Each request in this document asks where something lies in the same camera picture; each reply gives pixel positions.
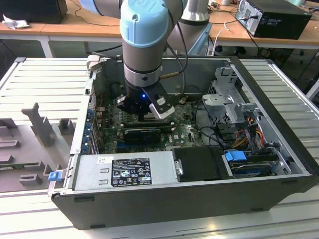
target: motherboard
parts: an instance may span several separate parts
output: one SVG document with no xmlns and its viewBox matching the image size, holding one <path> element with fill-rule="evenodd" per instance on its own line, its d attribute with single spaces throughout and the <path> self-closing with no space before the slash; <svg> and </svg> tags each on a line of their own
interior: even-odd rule
<svg viewBox="0 0 319 239">
<path fill-rule="evenodd" d="M 98 135 L 100 153 L 130 153 L 169 151 L 177 147 L 204 146 L 193 122 L 194 102 L 175 107 L 175 112 L 163 120 L 152 113 L 138 121 L 109 101 L 99 111 Z"/>
</svg>

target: white cable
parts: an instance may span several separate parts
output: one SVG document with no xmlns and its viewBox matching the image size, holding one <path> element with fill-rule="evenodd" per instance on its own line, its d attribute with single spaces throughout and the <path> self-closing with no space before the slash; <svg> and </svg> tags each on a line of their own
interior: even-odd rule
<svg viewBox="0 0 319 239">
<path fill-rule="evenodd" d="M 217 36 L 216 36 L 216 39 L 215 39 L 215 42 L 214 42 L 214 46 L 213 46 L 214 49 L 213 49 L 213 52 L 212 52 L 212 54 L 211 54 L 212 56 L 215 55 L 215 50 L 216 50 L 216 46 L 217 46 L 216 43 L 217 43 L 217 39 L 218 39 L 219 34 L 220 34 L 223 30 L 229 30 L 229 31 L 230 31 L 230 29 L 226 26 L 226 23 L 227 23 L 227 22 L 224 22 L 224 26 L 225 26 L 225 27 L 224 27 L 223 29 L 221 29 L 221 30 L 219 31 L 219 33 L 217 34 Z"/>
<path fill-rule="evenodd" d="M 214 49 L 213 49 L 213 52 L 212 52 L 212 54 L 211 54 L 212 56 L 215 55 L 216 43 L 217 43 L 217 38 L 218 38 L 219 34 L 220 34 L 223 30 L 228 30 L 228 31 L 230 31 L 230 29 L 226 26 L 226 24 L 227 24 L 227 23 L 238 22 L 238 21 L 246 20 L 246 19 L 247 19 L 247 18 L 244 17 L 244 18 L 238 19 L 237 21 L 226 21 L 226 22 L 224 22 L 224 28 L 221 29 L 221 30 L 219 31 L 219 33 L 217 34 L 217 36 L 216 36 L 216 39 L 215 39 L 215 42 L 214 42 L 214 46 L 213 46 Z"/>
</svg>

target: blue release tab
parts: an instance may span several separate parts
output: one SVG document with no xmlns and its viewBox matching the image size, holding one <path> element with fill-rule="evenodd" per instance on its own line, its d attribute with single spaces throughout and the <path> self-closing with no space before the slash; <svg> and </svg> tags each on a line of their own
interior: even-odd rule
<svg viewBox="0 0 319 239">
<path fill-rule="evenodd" d="M 84 127 L 85 127 L 85 128 L 91 128 L 91 123 L 89 123 L 89 122 L 85 122 Z"/>
<path fill-rule="evenodd" d="M 246 155 L 243 151 L 229 151 L 225 154 L 227 161 L 246 161 Z"/>
<path fill-rule="evenodd" d="M 49 182 L 62 181 L 62 172 L 51 172 L 48 178 Z"/>
<path fill-rule="evenodd" d="M 120 32 L 134 47 L 151 47 L 165 36 L 168 20 L 163 0 L 126 0 L 121 6 Z"/>
</svg>

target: circuit board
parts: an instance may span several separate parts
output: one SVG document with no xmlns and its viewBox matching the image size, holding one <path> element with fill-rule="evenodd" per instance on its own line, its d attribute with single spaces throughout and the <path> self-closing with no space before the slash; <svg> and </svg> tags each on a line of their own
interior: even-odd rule
<svg viewBox="0 0 319 239">
<path fill-rule="evenodd" d="M 118 109 L 115 101 L 110 102 L 105 106 L 103 119 L 100 120 L 99 135 L 100 139 L 103 139 L 100 151 L 101 153 L 153 152 L 169 151 L 176 147 L 204 146 L 192 121 L 194 111 L 194 103 L 185 103 L 176 106 L 175 112 L 164 120 L 156 120 L 154 115 L 149 113 L 145 116 L 145 121 L 140 122 L 136 115 Z M 148 124 L 148 128 L 152 128 L 152 124 L 165 125 L 163 127 L 165 130 L 161 130 L 160 133 L 160 142 L 151 145 L 126 144 L 123 137 L 125 131 L 131 129 L 132 125 L 135 129 L 144 129 L 145 123 Z"/>
</svg>

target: white paper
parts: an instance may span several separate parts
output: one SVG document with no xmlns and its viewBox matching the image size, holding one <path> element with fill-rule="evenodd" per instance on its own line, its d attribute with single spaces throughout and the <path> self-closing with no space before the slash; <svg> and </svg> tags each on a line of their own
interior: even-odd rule
<svg viewBox="0 0 319 239">
<path fill-rule="evenodd" d="M 24 28 L 30 26 L 25 20 L 13 20 L 6 17 L 5 15 L 3 15 L 3 19 L 4 20 L 2 21 L 2 23 L 13 30 L 15 30 L 16 28 Z"/>
<path fill-rule="evenodd" d="M 98 157 L 98 164 L 102 164 L 102 163 L 112 163 L 114 157 L 112 156 L 108 156 L 108 157 Z"/>
</svg>

